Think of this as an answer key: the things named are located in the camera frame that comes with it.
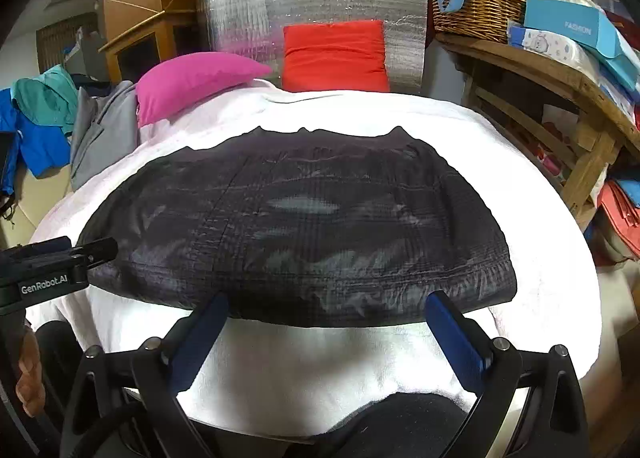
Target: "beige cushion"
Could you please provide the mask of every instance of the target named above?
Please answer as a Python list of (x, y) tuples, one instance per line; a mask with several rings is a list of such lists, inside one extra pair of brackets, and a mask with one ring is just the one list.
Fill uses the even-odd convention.
[(27, 244), (38, 224), (67, 193), (70, 188), (70, 166), (49, 170), (36, 178), (24, 163), (15, 173), (17, 206), (11, 220), (0, 218), (0, 244), (2, 248)]

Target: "bolt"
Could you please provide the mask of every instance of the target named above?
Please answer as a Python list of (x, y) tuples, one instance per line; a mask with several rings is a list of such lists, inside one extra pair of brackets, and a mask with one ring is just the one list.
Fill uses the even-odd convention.
[(511, 343), (504, 337), (496, 337), (494, 339), (494, 347), (502, 352), (511, 348)]
[(569, 350), (567, 350), (566, 346), (564, 346), (563, 344), (555, 345), (554, 350), (561, 357), (566, 357), (567, 355), (569, 355)]
[(94, 357), (97, 357), (98, 355), (100, 355), (101, 352), (102, 352), (102, 347), (98, 346), (97, 344), (94, 344), (93, 346), (89, 346), (89, 348), (86, 349), (86, 352), (84, 352), (84, 355), (86, 355), (90, 359), (93, 359)]
[(143, 344), (142, 347), (145, 350), (155, 350), (162, 343), (162, 339), (159, 337), (149, 337)]

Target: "bubble foil insulation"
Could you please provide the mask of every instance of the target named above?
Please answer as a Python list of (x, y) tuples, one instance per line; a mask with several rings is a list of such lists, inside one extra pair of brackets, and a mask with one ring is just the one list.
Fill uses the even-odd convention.
[(284, 26), (382, 20), (392, 91), (415, 92), (422, 80), (427, 1), (200, 0), (199, 10), (211, 50), (233, 52), (268, 64), (278, 86), (284, 61)]

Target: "gray clothing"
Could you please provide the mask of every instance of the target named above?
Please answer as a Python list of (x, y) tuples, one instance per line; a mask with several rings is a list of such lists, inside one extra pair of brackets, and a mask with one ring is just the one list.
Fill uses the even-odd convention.
[(76, 191), (94, 175), (138, 147), (136, 87), (122, 81), (107, 97), (78, 92), (78, 114), (71, 137), (71, 188)]

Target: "red pillow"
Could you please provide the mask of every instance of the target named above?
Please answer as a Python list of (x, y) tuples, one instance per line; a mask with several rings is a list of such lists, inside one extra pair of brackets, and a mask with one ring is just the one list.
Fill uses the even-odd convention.
[(282, 87), (389, 92), (382, 21), (284, 27)]

